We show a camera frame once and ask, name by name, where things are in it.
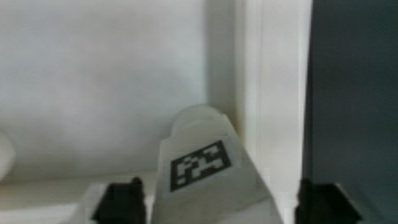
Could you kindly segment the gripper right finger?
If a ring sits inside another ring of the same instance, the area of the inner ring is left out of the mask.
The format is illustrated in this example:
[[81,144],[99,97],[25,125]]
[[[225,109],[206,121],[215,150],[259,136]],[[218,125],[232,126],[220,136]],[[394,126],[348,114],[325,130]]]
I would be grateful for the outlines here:
[[362,220],[344,194],[334,184],[300,180],[295,224],[357,224]]

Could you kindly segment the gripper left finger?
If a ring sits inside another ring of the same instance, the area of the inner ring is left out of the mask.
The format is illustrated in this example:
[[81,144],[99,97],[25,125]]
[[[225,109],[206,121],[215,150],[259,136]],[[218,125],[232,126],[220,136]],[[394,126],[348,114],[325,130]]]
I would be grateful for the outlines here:
[[96,224],[145,224],[144,198],[144,182],[138,177],[128,183],[112,183],[92,214]]

